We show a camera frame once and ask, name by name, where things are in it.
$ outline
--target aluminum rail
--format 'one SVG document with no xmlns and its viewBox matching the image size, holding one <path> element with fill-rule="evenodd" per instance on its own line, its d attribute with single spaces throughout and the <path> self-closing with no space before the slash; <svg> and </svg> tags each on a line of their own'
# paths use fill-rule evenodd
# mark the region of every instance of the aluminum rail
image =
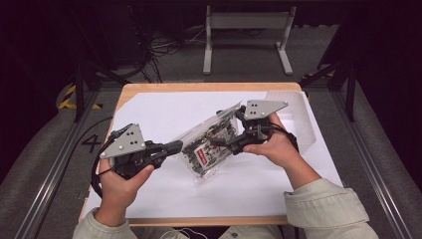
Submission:
<svg viewBox="0 0 422 239">
<path fill-rule="evenodd" d="M 95 103 L 98 94 L 98 92 L 87 93 L 85 109 L 91 108 L 91 106 Z M 69 134 L 59 151 L 58 156 L 50 168 L 46 179 L 41 184 L 38 194 L 31 205 L 31 208 L 29 209 L 18 232 L 15 235 L 16 239 L 35 238 L 37 236 L 38 231 L 42 225 L 41 223 L 45 217 L 45 213 L 50 206 L 50 202 L 54 198 L 63 175 L 65 174 L 66 165 L 70 160 L 69 157 L 72 153 L 72 148 L 76 143 L 77 137 L 84 125 L 84 121 L 88 117 L 89 112 L 90 111 L 84 111 L 79 121 L 72 125 Z"/>
</svg>

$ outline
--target plastic bag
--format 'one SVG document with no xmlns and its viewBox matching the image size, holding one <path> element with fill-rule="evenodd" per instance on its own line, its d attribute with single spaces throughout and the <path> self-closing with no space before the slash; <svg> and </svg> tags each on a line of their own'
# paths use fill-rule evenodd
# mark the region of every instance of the plastic bag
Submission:
<svg viewBox="0 0 422 239">
<path fill-rule="evenodd" d="M 197 181 L 214 175 L 232 155 L 226 147 L 211 145 L 208 138 L 219 137 L 230 140 L 236 137 L 238 127 L 235 111 L 239 107 L 240 103 L 219 112 L 176 139 L 183 141 L 182 150 L 176 157 L 183 160 Z"/>
</svg>

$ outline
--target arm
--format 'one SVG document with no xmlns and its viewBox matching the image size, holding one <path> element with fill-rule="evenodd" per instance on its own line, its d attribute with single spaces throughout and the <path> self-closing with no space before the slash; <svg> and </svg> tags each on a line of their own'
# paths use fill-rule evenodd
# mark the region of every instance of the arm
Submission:
<svg viewBox="0 0 422 239">
<path fill-rule="evenodd" d="M 110 168 L 107 159 L 100 161 L 99 172 Z M 112 170 L 101 175 L 103 200 L 78 224 L 74 238 L 136 238 L 125 220 L 126 208 L 134 201 L 137 190 L 149 178 L 154 167 L 146 167 L 130 180 Z"/>
<path fill-rule="evenodd" d="M 270 121 L 283 126 L 276 114 Z M 267 143 L 247 145 L 244 151 L 263 155 L 286 171 L 294 190 L 285 193 L 288 220 L 305 228 L 307 238 L 378 238 L 356 193 L 321 178 L 283 133 L 274 131 Z"/>
</svg>

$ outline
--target hand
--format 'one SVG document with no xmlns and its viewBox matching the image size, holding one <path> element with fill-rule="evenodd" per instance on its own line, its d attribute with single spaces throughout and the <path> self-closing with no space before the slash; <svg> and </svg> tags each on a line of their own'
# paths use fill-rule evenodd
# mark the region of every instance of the hand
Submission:
<svg viewBox="0 0 422 239">
<path fill-rule="evenodd" d="M 108 159 L 100 160 L 99 172 L 110 169 Z M 125 222 L 126 208 L 136 198 L 137 190 L 149 178 L 154 167 L 147 166 L 130 180 L 125 180 L 112 170 L 101 175 L 103 200 L 96 220 L 106 226 L 115 227 Z"/>
<path fill-rule="evenodd" d="M 276 113 L 270 114 L 269 118 L 272 123 L 284 127 Z M 273 135 L 267 143 L 249 144 L 243 151 L 263 155 L 284 168 L 293 189 L 320 179 L 319 174 L 308 165 L 282 132 L 273 130 Z"/>
<path fill-rule="evenodd" d="M 276 113 L 270 114 L 269 119 L 270 122 L 285 128 Z M 273 135 L 267 143 L 249 144 L 243 151 L 263 155 L 281 167 L 287 167 L 293 160 L 301 157 L 286 135 L 276 130 L 273 130 Z"/>
</svg>

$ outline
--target wooden table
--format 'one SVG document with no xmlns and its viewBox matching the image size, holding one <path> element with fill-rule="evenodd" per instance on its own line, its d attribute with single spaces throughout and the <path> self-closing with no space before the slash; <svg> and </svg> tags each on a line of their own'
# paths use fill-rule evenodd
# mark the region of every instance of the wooden table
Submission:
<svg viewBox="0 0 422 239">
<path fill-rule="evenodd" d="M 116 110 L 138 93 L 159 92 L 252 92 L 301 91 L 297 83 L 183 83 L 183 84 L 127 84 L 121 91 Z"/>
<path fill-rule="evenodd" d="M 199 84 L 129 84 L 124 86 L 120 98 L 116 105 L 116 110 L 128 103 L 138 93 L 179 93 L 179 92 L 267 92 L 267 91 L 294 91 L 300 92 L 302 89 L 296 83 L 199 83 Z M 335 171 L 330 165 L 327 170 Z M 85 207 L 81 213 L 91 210 Z M 288 224 L 286 215 L 277 216 L 224 216 L 224 217 L 166 217 L 166 218 L 130 218 L 131 226 L 220 226 L 220 225 L 285 225 Z"/>
</svg>

